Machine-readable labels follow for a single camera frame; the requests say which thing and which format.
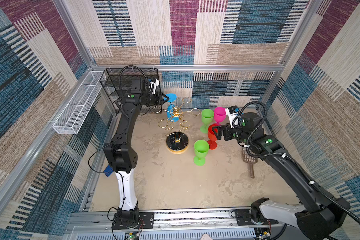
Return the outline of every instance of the brown slotted scoop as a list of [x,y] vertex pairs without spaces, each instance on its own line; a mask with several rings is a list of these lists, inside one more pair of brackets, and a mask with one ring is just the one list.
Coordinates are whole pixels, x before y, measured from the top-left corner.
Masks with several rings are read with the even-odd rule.
[[250,167],[250,173],[251,173],[251,178],[254,178],[254,171],[253,171],[253,165],[255,163],[257,163],[258,159],[251,157],[247,154],[245,147],[242,148],[243,150],[243,162],[247,162],[248,166]]

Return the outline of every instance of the blue object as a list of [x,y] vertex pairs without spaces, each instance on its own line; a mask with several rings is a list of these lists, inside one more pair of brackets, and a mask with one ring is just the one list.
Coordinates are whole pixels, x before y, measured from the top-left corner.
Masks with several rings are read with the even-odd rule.
[[110,165],[108,165],[108,166],[106,167],[106,169],[104,170],[104,174],[105,174],[107,177],[109,177],[109,176],[112,174],[112,172],[113,172],[113,169],[112,169],[112,167],[111,167]]
[[[175,103],[175,101],[176,101],[176,99],[177,99],[176,94],[174,94],[174,93],[168,93],[168,94],[166,94],[166,95],[167,95],[167,97],[169,97],[169,100],[168,100],[169,103]],[[168,111],[168,112],[171,112],[171,110],[172,110],[172,105],[169,104],[169,105],[168,105],[168,108],[167,108],[167,111]],[[168,113],[168,112],[167,112],[167,118],[170,118],[172,115],[171,115],[170,113]],[[174,117],[174,118],[173,118],[173,121],[174,121],[174,122],[177,122],[178,120],[179,120],[178,117]]]

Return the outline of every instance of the plastic wine glass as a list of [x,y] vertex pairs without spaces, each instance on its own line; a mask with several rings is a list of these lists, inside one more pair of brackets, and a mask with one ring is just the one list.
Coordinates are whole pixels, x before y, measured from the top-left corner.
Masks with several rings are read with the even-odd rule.
[[218,125],[219,125],[218,123],[214,123],[214,124],[212,124],[211,126],[208,127],[208,138],[209,138],[209,140],[207,141],[207,143],[209,144],[209,149],[211,149],[211,150],[216,149],[216,147],[217,147],[217,143],[216,143],[217,137],[213,133],[212,127],[218,126]]
[[213,120],[213,116],[215,113],[211,109],[204,109],[202,111],[202,122],[204,123],[203,126],[200,127],[200,131],[202,133],[208,132],[208,124],[210,124]]
[[205,164],[205,156],[208,154],[209,144],[204,140],[197,140],[195,142],[195,157],[193,162],[197,166],[202,166]]
[[215,116],[213,117],[217,122],[217,125],[220,125],[220,122],[224,121],[226,113],[225,108],[217,107],[214,110]]

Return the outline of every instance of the black wire rack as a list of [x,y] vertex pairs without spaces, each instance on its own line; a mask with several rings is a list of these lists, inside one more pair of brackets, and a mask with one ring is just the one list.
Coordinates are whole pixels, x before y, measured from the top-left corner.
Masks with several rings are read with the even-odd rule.
[[[148,79],[159,79],[158,70],[156,68],[140,68]],[[100,83],[105,92],[107,93],[116,113],[119,113],[119,108],[115,104],[117,101],[121,105],[121,97],[125,92],[132,86],[133,79],[144,79],[143,74],[135,68],[127,68],[122,72],[121,75],[121,90],[119,84],[119,74],[122,68],[106,68],[103,75],[105,78],[101,78]],[[157,86],[156,91],[161,91],[160,85]],[[142,106],[140,114],[153,113],[152,108]]]

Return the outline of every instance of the pink goblet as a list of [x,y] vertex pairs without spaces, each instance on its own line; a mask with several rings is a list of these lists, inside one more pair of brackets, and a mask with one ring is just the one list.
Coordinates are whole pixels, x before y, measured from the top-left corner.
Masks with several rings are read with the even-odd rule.
[[220,125],[219,122],[222,122],[225,119],[225,115],[226,115],[225,108],[217,107],[215,108],[214,112],[215,112],[214,119],[217,122],[217,124]]

